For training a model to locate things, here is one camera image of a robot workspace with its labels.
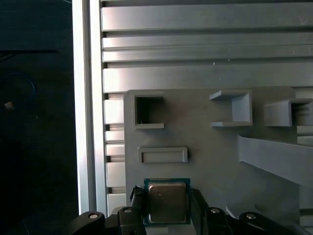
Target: screw head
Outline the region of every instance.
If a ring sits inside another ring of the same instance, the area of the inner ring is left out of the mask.
[[[247,214],[246,217],[248,219],[256,219],[255,215],[254,214]]]
[[[214,214],[217,214],[217,213],[220,213],[220,210],[217,209],[217,208],[212,208],[211,212],[214,213]]]
[[[95,219],[95,218],[97,218],[97,217],[98,217],[97,214],[91,214],[91,215],[89,215],[89,218],[90,218],[90,219]]]

